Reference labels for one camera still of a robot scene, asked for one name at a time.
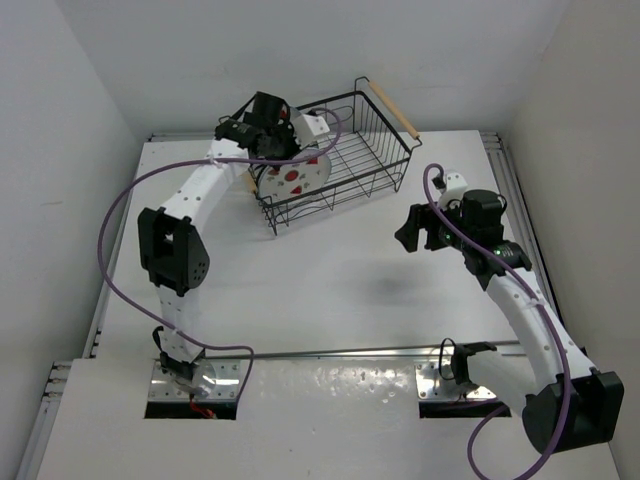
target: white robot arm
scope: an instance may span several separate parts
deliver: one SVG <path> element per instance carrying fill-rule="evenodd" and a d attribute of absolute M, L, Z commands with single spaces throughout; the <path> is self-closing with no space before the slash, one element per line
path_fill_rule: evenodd
<path fill-rule="evenodd" d="M 200 232 L 211 212 L 246 172 L 251 159 L 260 163 L 267 157 L 284 164 L 330 132 L 324 118 L 293 111 L 278 97 L 258 92 L 251 102 L 253 108 L 244 112 L 242 121 L 238 112 L 216 128 L 206 156 L 211 165 L 197 167 L 159 209 L 145 208 L 138 217 L 142 267 L 156 286 L 162 318 L 176 327 L 161 329 L 154 339 L 163 367 L 186 380 L 190 380 L 193 362 L 202 348 L 177 332 L 196 336 L 201 318 L 198 287 L 209 270 Z"/>
<path fill-rule="evenodd" d="M 614 372 L 601 373 L 575 345 L 544 300 L 522 248 L 503 238 L 505 199 L 487 190 L 468 190 L 464 177 L 455 171 L 444 171 L 433 183 L 441 193 L 437 208 L 442 209 L 448 223 L 514 269 L 538 297 L 532 300 L 520 281 L 461 239 L 430 205 L 413 205 L 407 222 L 396 232 L 396 239 L 408 252 L 415 252 L 419 231 L 425 229 L 426 249 L 459 250 L 467 270 L 504 313 L 529 360 L 529 365 L 523 367 L 488 342 L 456 345 L 450 381 L 491 390 L 522 417 L 531 443 L 542 453 L 558 422 L 565 373 L 556 341 L 540 311 L 544 309 L 566 352 L 572 385 L 569 415 L 555 452 L 611 440 L 624 394 L 622 382 Z"/>

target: wooden handle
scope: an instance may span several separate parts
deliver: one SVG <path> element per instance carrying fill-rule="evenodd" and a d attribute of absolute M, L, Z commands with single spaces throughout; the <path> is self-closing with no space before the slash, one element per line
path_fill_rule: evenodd
<path fill-rule="evenodd" d="M 386 93 L 384 93 L 384 90 L 380 88 L 380 85 L 369 80 L 369 88 L 371 88 L 373 93 L 378 96 L 380 101 L 384 103 L 384 106 L 389 109 L 393 116 L 398 119 L 402 126 L 407 130 L 409 135 L 411 135 L 411 138 L 413 138 L 414 140 L 418 140 L 420 138 L 420 134 L 418 133 L 418 131 L 413 128 L 413 125 L 411 125 L 411 122 L 407 120 L 407 117 L 404 116 L 404 114 L 400 111 L 396 104 L 393 103 L 393 101 L 387 96 Z"/>

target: table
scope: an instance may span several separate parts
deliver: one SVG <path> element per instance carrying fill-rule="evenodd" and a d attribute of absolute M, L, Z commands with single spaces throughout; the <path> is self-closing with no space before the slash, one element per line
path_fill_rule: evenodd
<path fill-rule="evenodd" d="M 409 206 L 426 201 L 422 172 L 433 161 L 459 170 L 478 188 L 496 183 L 478 132 L 426 133 L 399 193 L 388 193 L 336 211 L 310 215 L 274 236 L 243 182 L 227 193 L 202 232 L 211 257 L 200 287 L 199 338 L 244 343 L 257 352 L 343 350 L 387 345 L 515 340 L 500 310 L 466 271 L 462 256 L 447 249 L 407 254 L 393 238 Z M 168 163 L 199 158 L 208 141 L 148 143 L 139 174 Z M 114 280 L 145 307 L 159 300 L 140 268 L 136 219 L 157 208 L 191 169 L 167 172 L 133 193 Z M 507 235 L 513 238 L 509 225 Z M 101 355 L 149 358 L 153 320 L 112 296 L 107 304 Z"/>
<path fill-rule="evenodd" d="M 244 186 L 229 192 L 203 235 L 215 251 L 203 285 L 212 317 L 204 338 L 242 341 L 264 353 L 416 345 L 444 336 L 514 340 L 457 252 L 409 255 L 393 239 L 408 206 L 424 202 L 418 179 L 428 162 L 495 189 L 477 132 L 422 138 L 400 193 L 310 216 L 275 239 Z M 207 143 L 147 144 L 138 173 L 198 158 Z M 115 281 L 156 311 L 138 266 L 135 217 L 188 173 L 141 185 L 125 221 Z M 301 253 L 308 245 L 316 249 L 311 260 Z M 282 264 L 283 254 L 291 261 Z M 72 366 L 39 479 L 475 478 L 465 448 L 478 420 L 419 419 L 412 358 L 259 360 L 236 421 L 146 420 L 153 327 L 109 300 L 97 358 Z M 518 418 L 492 421 L 476 454 L 491 478 L 513 478 L 537 458 Z M 555 455 L 536 478 L 617 473 L 608 446 L 597 445 Z"/>

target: wire basket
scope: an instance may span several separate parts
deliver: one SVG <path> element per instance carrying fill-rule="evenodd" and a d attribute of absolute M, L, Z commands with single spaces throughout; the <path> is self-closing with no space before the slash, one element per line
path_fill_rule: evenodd
<path fill-rule="evenodd" d="M 416 142 L 411 148 L 369 96 L 358 89 L 359 82 L 364 80 Z M 360 197 L 371 197 L 381 190 L 393 189 L 397 192 L 402 185 L 413 150 L 422 145 L 415 128 L 380 87 L 366 77 L 355 80 L 352 92 L 297 108 L 306 113 L 318 107 L 334 111 L 342 121 L 340 140 L 328 153 L 331 174 L 325 185 L 280 201 L 270 196 L 261 197 L 256 189 L 256 199 L 276 235 L 279 225 L 289 226 L 293 220 L 312 213 L 333 210 L 340 204 Z M 335 119 L 327 114 L 324 114 L 324 117 L 329 127 L 335 130 Z M 335 134 L 325 137 L 319 142 L 318 147 L 326 147 L 334 137 Z M 255 171 L 250 170 L 250 173 L 253 181 L 257 182 Z"/>

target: purple cable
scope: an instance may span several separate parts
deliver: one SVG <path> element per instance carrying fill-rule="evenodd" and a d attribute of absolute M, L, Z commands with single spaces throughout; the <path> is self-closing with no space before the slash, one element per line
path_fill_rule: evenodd
<path fill-rule="evenodd" d="M 298 158 L 295 160 L 293 159 L 292 160 L 267 160 L 267 159 L 263 160 L 263 159 L 247 159 L 247 158 L 217 158 L 215 159 L 215 162 L 216 163 L 250 163 L 255 165 L 274 165 L 274 166 L 295 165 L 298 163 L 303 163 L 303 162 L 312 160 L 321 155 L 327 154 L 332 148 L 334 148 L 338 144 L 338 141 L 340 140 L 340 136 L 342 135 L 342 121 L 340 120 L 340 117 L 338 117 L 338 115 L 332 110 L 329 110 L 326 108 L 316 108 L 315 110 L 326 112 L 329 115 L 331 115 L 336 120 L 337 129 L 336 129 L 336 136 L 333 138 L 333 140 L 331 140 L 329 145 L 321 149 L 320 151 L 311 154 L 309 157 Z M 163 173 L 169 170 L 173 170 L 174 168 L 192 167 L 192 166 L 199 166 L 199 165 L 211 165 L 212 163 L 214 163 L 212 160 L 204 159 L 204 160 L 189 160 L 186 162 L 178 162 L 178 163 L 172 163 L 171 165 L 165 165 L 164 167 L 156 168 L 155 170 L 147 172 L 144 175 L 140 175 L 133 182 L 131 182 L 131 184 L 127 186 L 122 192 L 120 192 L 116 197 L 116 199 L 111 204 L 111 206 L 109 207 L 109 209 L 107 210 L 107 213 L 104 216 L 104 220 L 102 221 L 102 225 L 100 226 L 100 233 L 98 234 L 98 245 L 97 245 L 98 267 L 100 268 L 100 273 L 102 274 L 102 278 L 104 279 L 105 283 L 109 286 L 109 288 L 113 291 L 113 293 L 118 295 L 122 300 L 124 300 L 126 303 L 131 305 L 136 310 L 139 310 L 140 312 L 144 313 L 148 317 L 152 318 L 156 322 L 168 328 L 169 330 L 175 330 L 176 334 L 184 338 L 187 342 L 192 343 L 197 347 L 203 348 L 205 350 L 213 350 L 218 352 L 226 352 L 226 351 L 232 351 L 232 350 L 247 350 L 249 352 L 249 366 L 247 367 L 247 373 L 244 376 L 244 380 L 242 381 L 242 385 L 240 385 L 240 389 L 238 390 L 238 395 L 236 396 L 236 403 L 238 403 L 240 402 L 240 397 L 244 392 L 244 389 L 247 385 L 247 381 L 249 380 L 249 375 L 251 374 L 251 370 L 253 369 L 253 360 L 255 355 L 253 348 L 251 348 L 248 345 L 225 345 L 225 346 L 209 345 L 207 343 L 203 343 L 187 335 L 184 332 L 181 332 L 176 328 L 174 324 L 172 324 L 171 322 L 168 322 L 167 320 L 160 317 L 159 315 L 156 315 L 152 311 L 146 309 L 145 307 L 137 303 L 135 300 L 127 296 L 122 290 L 120 290 L 113 283 L 113 279 L 109 276 L 109 273 L 107 272 L 107 266 L 105 264 L 104 255 L 103 255 L 104 235 L 107 230 L 107 226 L 109 225 L 109 220 L 111 219 L 111 216 L 113 215 L 113 212 L 117 208 L 118 204 L 122 201 L 122 199 L 124 199 L 129 194 L 129 192 L 131 192 L 131 190 L 134 189 L 136 185 L 138 185 L 139 183 L 145 181 L 150 177 L 153 177 L 155 175 L 158 175 L 160 173 Z"/>
<path fill-rule="evenodd" d="M 437 203 L 433 200 L 433 197 L 431 196 L 431 192 L 429 190 L 429 172 L 433 169 L 437 169 L 439 174 L 441 176 L 444 176 L 444 168 L 442 168 L 442 165 L 439 165 L 437 163 L 432 163 L 428 165 L 424 171 L 424 176 L 423 176 L 424 193 L 427 195 L 429 206 L 434 211 L 434 213 L 438 216 L 438 218 L 442 221 L 442 223 L 444 223 L 449 228 L 449 230 L 451 230 L 451 232 L 453 232 L 453 234 L 455 234 L 458 238 L 460 238 L 464 243 L 471 246 L 473 249 L 477 250 L 478 252 L 482 253 L 487 258 L 490 258 L 491 260 L 496 262 L 498 265 L 500 265 L 502 268 L 504 268 L 505 271 L 509 272 L 511 276 L 515 278 L 518 283 L 520 283 L 522 288 L 525 290 L 525 292 L 527 293 L 527 295 L 529 295 L 531 299 L 539 300 L 536 293 L 531 289 L 531 287 L 529 287 L 527 282 L 520 275 L 518 275 L 518 273 L 513 268 L 507 265 L 504 262 L 504 260 L 502 260 L 499 256 L 495 255 L 493 252 L 487 250 L 486 248 L 482 247 L 481 245 L 479 245 L 478 243 L 474 242 L 469 237 L 467 237 L 463 232 L 460 231 L 460 229 L 458 229 L 453 223 L 451 223 L 451 221 L 444 215 L 444 213 L 442 213 L 442 210 L 440 210 L 440 207 L 438 207 Z M 567 416 L 569 413 L 569 400 L 570 400 L 569 392 L 571 391 L 571 374 L 569 371 L 569 360 L 567 359 L 567 354 L 564 351 L 564 346 L 562 345 L 562 340 L 558 335 L 558 331 L 556 330 L 556 327 L 553 325 L 553 321 L 551 320 L 551 317 L 549 317 L 549 314 L 547 313 L 546 309 L 544 308 L 543 305 L 540 305 L 540 304 L 536 305 L 536 308 L 540 312 L 542 319 L 544 320 L 547 328 L 549 329 L 549 333 L 551 333 L 551 336 L 553 337 L 553 341 L 556 344 L 556 347 L 558 348 L 558 354 L 560 355 L 560 362 L 562 363 L 562 370 L 564 373 L 562 405 L 560 407 L 560 414 L 558 415 L 558 423 L 556 424 L 556 428 L 553 431 L 553 435 L 549 440 L 549 444 L 547 445 L 547 448 L 545 448 L 544 452 L 542 453 L 542 455 L 540 456 L 540 458 L 536 463 L 534 463 L 526 472 L 516 477 L 514 480 L 527 480 L 533 477 L 544 466 L 544 464 L 547 463 L 547 461 L 553 454 L 553 451 L 558 446 L 558 442 L 560 441 L 560 437 L 562 436 L 562 432 L 564 431 L 565 424 L 567 423 Z M 474 473 L 478 476 L 478 478 L 482 480 L 490 480 L 490 479 L 486 477 L 478 469 L 478 466 L 476 465 L 476 462 L 473 459 L 473 444 L 476 440 L 476 437 L 480 433 L 480 430 L 482 430 L 482 428 L 489 422 L 489 420 L 497 417 L 502 412 L 504 412 L 507 408 L 508 407 L 506 405 L 501 408 L 497 408 L 496 410 L 491 412 L 489 415 L 487 415 L 485 418 L 483 418 L 482 421 L 471 433 L 471 437 L 469 437 L 469 443 L 467 444 L 467 458 L 469 459 L 469 464 L 471 465 L 471 468 L 473 469 Z"/>

